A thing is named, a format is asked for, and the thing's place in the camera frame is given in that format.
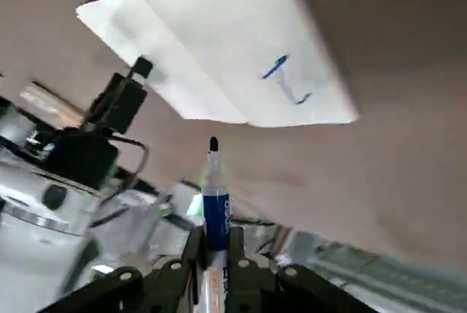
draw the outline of marker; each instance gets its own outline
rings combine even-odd
[[[228,246],[231,227],[228,191],[222,176],[219,143],[213,136],[209,142],[209,170],[202,187],[203,214],[207,246],[213,251],[222,251]]]

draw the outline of black cable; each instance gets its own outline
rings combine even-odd
[[[268,241],[264,242],[259,248],[255,251],[255,253],[259,253],[261,250],[264,250],[264,248],[274,242],[275,238],[269,239]]]
[[[123,207],[122,209],[119,209],[118,211],[115,211],[106,217],[102,217],[100,220],[94,220],[90,223],[89,228],[95,228],[99,227],[100,225],[104,225],[110,222],[111,220],[114,220],[115,218],[118,218],[119,216],[123,215],[128,210],[128,207]]]
[[[122,143],[130,144],[130,145],[134,145],[136,147],[140,147],[143,150],[143,157],[142,157],[141,162],[139,163],[139,166],[136,169],[136,171],[133,172],[133,174],[130,174],[128,176],[128,178],[123,180],[123,182],[121,182],[120,185],[118,186],[117,190],[114,193],[112,193],[111,196],[109,196],[108,198],[105,198],[99,204],[99,207],[102,207],[103,205],[105,205],[106,203],[111,201],[115,196],[120,195],[121,193],[125,192],[128,189],[131,189],[138,182],[138,174],[146,166],[146,162],[147,162],[147,159],[149,157],[149,149],[147,148],[146,145],[144,145],[141,142],[138,142],[138,141],[132,140],[132,139],[123,138],[121,136],[110,136],[110,137],[107,137],[106,139],[113,140],[113,141],[116,141],[116,142],[122,142]]]
[[[274,227],[276,225],[276,223],[268,222],[266,220],[254,220],[250,218],[240,218],[240,217],[232,217],[231,221],[239,225],[258,225],[258,226],[263,226],[263,227]]]

